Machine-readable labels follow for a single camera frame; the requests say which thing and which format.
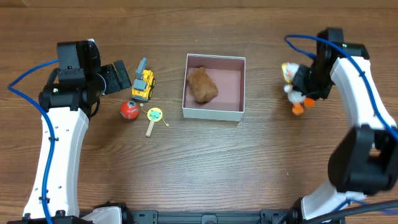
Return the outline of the white plush duck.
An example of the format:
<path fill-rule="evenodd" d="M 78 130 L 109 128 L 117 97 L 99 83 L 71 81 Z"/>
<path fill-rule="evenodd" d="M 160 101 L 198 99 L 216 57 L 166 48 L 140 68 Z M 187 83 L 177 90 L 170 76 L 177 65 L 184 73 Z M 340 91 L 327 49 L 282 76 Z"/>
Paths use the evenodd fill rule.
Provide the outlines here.
<path fill-rule="evenodd" d="M 284 86 L 284 92 L 287 94 L 288 100 L 292 103 L 292 112 L 295 115 L 301 115 L 304 108 L 311 108 L 315 105 L 315 100 L 302 95 L 301 92 L 293 89 L 293 79 L 299 70 L 297 63 L 283 63 L 282 75 L 287 84 Z"/>

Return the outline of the brown plush toy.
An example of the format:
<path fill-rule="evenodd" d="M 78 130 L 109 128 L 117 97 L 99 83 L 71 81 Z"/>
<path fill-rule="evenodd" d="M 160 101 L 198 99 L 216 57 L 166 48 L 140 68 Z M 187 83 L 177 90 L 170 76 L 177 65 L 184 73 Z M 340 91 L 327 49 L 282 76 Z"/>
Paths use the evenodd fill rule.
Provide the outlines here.
<path fill-rule="evenodd" d="M 190 93 L 199 104 L 205 104 L 219 94 L 215 82 L 206 73 L 204 67 L 196 68 L 187 77 Z"/>

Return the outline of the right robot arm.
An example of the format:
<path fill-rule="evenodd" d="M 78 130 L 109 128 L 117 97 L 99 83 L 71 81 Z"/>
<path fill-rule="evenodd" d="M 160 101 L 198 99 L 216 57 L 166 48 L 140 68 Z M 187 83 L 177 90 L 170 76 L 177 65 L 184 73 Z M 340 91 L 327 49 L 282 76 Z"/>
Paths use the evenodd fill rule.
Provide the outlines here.
<path fill-rule="evenodd" d="M 368 196 L 391 190 L 397 181 L 397 123 L 387 112 L 373 82 L 363 44 L 347 43 L 340 28 L 313 37 L 311 66 L 282 64 L 284 92 L 292 112 L 301 115 L 333 87 L 340 93 L 349 128 L 328 161 L 328 179 L 298 199 L 282 223 L 344 223 L 368 212 L 397 214 L 397 201 L 366 203 Z"/>

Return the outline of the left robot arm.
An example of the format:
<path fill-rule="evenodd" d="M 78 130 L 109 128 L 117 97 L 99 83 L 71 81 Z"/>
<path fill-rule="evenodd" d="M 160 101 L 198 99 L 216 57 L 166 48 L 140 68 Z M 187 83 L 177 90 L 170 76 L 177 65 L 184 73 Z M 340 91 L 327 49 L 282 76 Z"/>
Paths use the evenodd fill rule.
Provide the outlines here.
<path fill-rule="evenodd" d="M 33 100 L 14 85 L 32 72 L 58 64 Z M 102 65 L 93 39 L 59 42 L 57 58 L 23 73 L 8 90 L 36 107 L 42 120 L 42 145 L 29 201 L 19 223 L 134 223 L 125 203 L 106 202 L 80 213 L 77 180 L 81 147 L 100 98 L 131 86 L 122 61 Z"/>

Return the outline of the yellow toy truck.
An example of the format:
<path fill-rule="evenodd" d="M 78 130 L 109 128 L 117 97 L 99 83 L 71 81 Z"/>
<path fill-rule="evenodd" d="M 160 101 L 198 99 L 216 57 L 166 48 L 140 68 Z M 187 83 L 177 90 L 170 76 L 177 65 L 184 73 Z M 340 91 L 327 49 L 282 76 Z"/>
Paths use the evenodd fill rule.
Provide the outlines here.
<path fill-rule="evenodd" d="M 136 79 L 132 86 L 131 97 L 133 100 L 147 102 L 152 98 L 156 80 L 154 73 L 147 69 L 145 57 L 140 61 L 135 74 Z"/>

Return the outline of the red toy ball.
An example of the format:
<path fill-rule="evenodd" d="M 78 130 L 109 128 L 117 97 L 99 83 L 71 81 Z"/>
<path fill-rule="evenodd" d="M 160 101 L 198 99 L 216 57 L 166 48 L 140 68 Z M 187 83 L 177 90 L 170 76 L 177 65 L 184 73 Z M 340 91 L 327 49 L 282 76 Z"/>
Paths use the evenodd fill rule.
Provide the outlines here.
<path fill-rule="evenodd" d="M 134 120 L 139 115 L 139 105 L 135 101 L 125 101 L 120 108 L 123 118 Z"/>

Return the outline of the yellow wooden rattle drum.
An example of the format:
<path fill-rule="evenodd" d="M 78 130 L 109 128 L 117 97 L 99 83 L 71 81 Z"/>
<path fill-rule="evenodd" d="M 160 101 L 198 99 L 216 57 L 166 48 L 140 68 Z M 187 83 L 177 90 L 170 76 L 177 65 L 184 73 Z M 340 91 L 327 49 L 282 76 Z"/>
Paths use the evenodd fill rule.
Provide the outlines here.
<path fill-rule="evenodd" d="M 146 131 L 147 138 L 149 138 L 151 136 L 155 123 L 162 121 L 166 127 L 170 126 L 169 123 L 167 123 L 165 121 L 165 119 L 163 118 L 164 113 L 162 112 L 162 110 L 160 108 L 153 107 L 146 111 L 144 109 L 143 103 L 141 103 L 139 106 L 141 107 L 141 110 L 147 114 L 147 118 L 150 121 L 147 131 Z"/>

